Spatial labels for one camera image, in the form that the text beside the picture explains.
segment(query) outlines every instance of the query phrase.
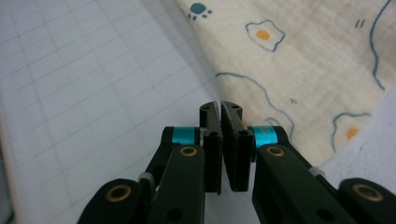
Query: fried egg print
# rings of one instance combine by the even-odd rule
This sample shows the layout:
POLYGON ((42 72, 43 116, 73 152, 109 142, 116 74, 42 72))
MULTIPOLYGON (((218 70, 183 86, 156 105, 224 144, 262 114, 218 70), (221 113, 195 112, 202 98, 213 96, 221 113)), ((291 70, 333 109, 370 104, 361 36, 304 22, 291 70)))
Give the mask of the fried egg print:
POLYGON ((345 146, 362 129, 364 123, 370 118, 369 113, 349 114, 342 113, 332 120, 332 150, 338 149, 336 146, 345 146))
POLYGON ((250 39, 268 51, 276 51, 277 45, 285 37, 285 33, 268 20, 260 23, 251 22, 246 29, 250 39))

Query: brass screw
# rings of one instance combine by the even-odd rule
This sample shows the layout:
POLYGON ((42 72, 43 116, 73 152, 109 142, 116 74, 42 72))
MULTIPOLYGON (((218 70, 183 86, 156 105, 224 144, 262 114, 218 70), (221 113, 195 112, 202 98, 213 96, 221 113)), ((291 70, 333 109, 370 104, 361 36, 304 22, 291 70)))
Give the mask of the brass screw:
POLYGON ((267 152, 272 156, 281 157, 285 155, 285 151, 280 147, 268 147, 267 152))
POLYGON ((193 147, 183 147, 179 152, 184 157, 192 157, 195 156, 198 151, 193 147))
POLYGON ((352 186, 352 188, 359 196, 368 201, 378 203, 384 200, 384 196, 382 196, 381 192, 370 186, 355 184, 354 186, 352 186))
POLYGON ((117 185, 111 188, 106 198, 111 203, 117 203, 126 199, 131 194, 131 188, 128 185, 117 185))

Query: grid paper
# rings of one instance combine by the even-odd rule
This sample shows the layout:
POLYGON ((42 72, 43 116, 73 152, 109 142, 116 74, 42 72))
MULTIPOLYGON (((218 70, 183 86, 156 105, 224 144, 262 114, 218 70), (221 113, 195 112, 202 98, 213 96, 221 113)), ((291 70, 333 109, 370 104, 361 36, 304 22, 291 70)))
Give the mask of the grid paper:
POLYGON ((76 223, 165 126, 219 100, 174 0, 0 0, 3 145, 20 223, 76 223))

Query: screw hole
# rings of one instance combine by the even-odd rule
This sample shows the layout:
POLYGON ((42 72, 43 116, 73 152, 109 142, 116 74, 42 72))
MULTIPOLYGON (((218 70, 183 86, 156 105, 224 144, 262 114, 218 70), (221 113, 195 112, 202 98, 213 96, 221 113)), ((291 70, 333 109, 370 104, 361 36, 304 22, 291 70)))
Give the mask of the screw hole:
POLYGON ((184 157, 192 157, 195 156, 198 151, 193 147, 183 147, 179 152, 184 157))
POLYGON ((183 213, 181 213, 181 211, 177 208, 168 211, 168 213, 166 214, 166 218, 172 222, 179 221, 182 217, 183 213))
POLYGON ((112 203, 123 201, 131 194, 131 188, 128 185, 118 185, 107 192, 106 198, 112 203))
POLYGON ((267 152, 276 157, 281 157, 285 154, 285 151, 283 151, 282 148, 279 147, 268 147, 267 152))
POLYGON ((332 222, 335 221, 335 216, 332 212, 326 209, 318 209, 317 210, 317 215, 324 221, 332 222))
POLYGON ((384 199, 384 196, 378 190, 363 184, 355 184, 352 186, 353 190, 361 196, 362 198, 372 201, 372 202, 381 202, 384 199))

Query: cream fabric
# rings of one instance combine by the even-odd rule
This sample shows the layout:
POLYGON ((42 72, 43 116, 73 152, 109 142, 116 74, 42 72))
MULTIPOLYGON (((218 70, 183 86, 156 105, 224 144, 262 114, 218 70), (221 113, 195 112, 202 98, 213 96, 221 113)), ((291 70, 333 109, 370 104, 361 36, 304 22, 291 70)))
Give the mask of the cream fabric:
POLYGON ((177 0, 246 125, 281 125, 319 164, 345 146, 396 80, 396 4, 177 0))

